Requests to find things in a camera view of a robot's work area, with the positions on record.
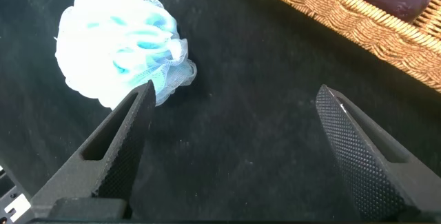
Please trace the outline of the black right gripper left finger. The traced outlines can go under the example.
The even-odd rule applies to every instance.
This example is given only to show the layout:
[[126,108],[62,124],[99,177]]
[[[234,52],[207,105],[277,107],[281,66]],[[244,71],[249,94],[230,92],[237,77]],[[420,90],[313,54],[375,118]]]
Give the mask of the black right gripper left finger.
[[33,196],[37,219],[124,219],[156,103],[134,88]]

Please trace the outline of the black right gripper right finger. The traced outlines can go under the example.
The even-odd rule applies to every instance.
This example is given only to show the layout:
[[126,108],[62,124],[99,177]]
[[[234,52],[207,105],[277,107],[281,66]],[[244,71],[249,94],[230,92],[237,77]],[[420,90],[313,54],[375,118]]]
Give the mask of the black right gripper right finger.
[[440,220],[437,174],[339,91],[322,85],[316,109],[362,220]]

